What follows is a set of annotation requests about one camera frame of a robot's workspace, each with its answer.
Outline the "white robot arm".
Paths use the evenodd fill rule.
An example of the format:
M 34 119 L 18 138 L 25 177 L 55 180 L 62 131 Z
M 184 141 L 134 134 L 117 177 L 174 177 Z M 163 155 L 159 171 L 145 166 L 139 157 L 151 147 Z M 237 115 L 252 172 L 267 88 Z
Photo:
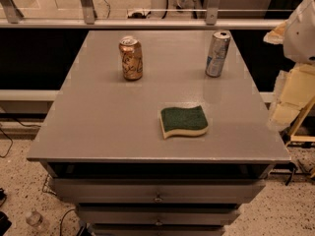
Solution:
M 269 109 L 268 126 L 282 131 L 315 96 L 315 0 L 303 0 L 264 41 L 282 44 L 284 57 L 295 63 L 289 72 L 279 72 Z

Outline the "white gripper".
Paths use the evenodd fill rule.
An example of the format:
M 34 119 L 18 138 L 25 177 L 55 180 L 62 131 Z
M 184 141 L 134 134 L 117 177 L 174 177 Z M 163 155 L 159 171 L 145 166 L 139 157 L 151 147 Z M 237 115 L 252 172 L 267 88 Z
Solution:
M 315 95 L 315 66 L 297 63 L 289 71 L 280 71 L 276 78 L 269 109 L 268 127 L 282 131 Z

